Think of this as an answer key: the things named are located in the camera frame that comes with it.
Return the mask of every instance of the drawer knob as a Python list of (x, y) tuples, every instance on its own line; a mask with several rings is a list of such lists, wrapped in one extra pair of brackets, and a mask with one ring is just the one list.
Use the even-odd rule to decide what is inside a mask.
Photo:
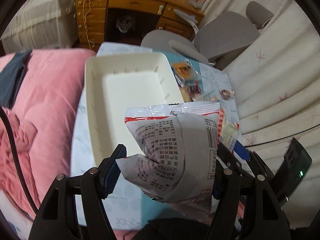
[(164, 8), (164, 6), (163, 6), (163, 5), (160, 5), (160, 6), (159, 6), (158, 14), (161, 14), (161, 13), (162, 13), (163, 8)]

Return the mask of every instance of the curtain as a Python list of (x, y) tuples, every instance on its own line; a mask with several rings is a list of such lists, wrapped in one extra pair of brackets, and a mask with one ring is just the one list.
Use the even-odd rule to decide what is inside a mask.
[(225, 11), (243, 16), (250, 1), (274, 13), (260, 37), (224, 71), (236, 94), (242, 143), (276, 172), (294, 136), (313, 164), (284, 210), (292, 227), (320, 208), (320, 38), (294, 0), (207, 0), (201, 25)]

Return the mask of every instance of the pink blanket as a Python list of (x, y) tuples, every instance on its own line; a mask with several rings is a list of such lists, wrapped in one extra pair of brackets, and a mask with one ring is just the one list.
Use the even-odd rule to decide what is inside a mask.
[[(24, 176), (37, 205), (57, 174), (69, 175), (72, 132), (84, 85), (84, 63), (93, 55), (94, 52), (86, 49), (53, 49), (34, 50), (30, 56), (28, 72), (9, 115), (17, 132), (16, 143), (21, 146), (19, 158)], [(0, 58), (0, 71), (12, 57), (13, 54)], [(3, 134), (0, 168), (5, 165), (6, 172), (0, 175), (0, 186), (34, 217), (13, 170)]]

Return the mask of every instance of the white snack bag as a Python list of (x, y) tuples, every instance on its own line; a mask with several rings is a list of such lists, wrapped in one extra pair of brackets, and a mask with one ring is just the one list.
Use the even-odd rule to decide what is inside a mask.
[(128, 108), (126, 125), (145, 155), (116, 160), (124, 178), (184, 215), (207, 218), (222, 112), (219, 101)]

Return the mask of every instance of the bed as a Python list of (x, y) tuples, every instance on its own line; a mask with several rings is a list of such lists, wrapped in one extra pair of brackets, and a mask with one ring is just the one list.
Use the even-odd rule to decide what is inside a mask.
[[(0, 58), (0, 72), (13, 55)], [(94, 55), (87, 49), (48, 49), (34, 50), (29, 57), (28, 71), (8, 117), (13, 129), (13, 116), (22, 127), (15, 133), (15, 140), (18, 137), (16, 134), (24, 132), (23, 136), (18, 137), (17, 144), (21, 137), (31, 134), (30, 131), (34, 130), (31, 127), (36, 128), (27, 154), (23, 155), (18, 149), (18, 155), (37, 205), (57, 174), (70, 175), (71, 140), (84, 85), (84, 65)], [(0, 153), (3, 153), (4, 147), (1, 144)], [(0, 158), (0, 167), (0, 209), (18, 236), (28, 239), (25, 235), (30, 231), (35, 214), (23, 193), (13, 161), (7, 164), (4, 158)]]
[(75, 11), (74, 0), (27, 0), (1, 36), (5, 53), (71, 48), (78, 39)]

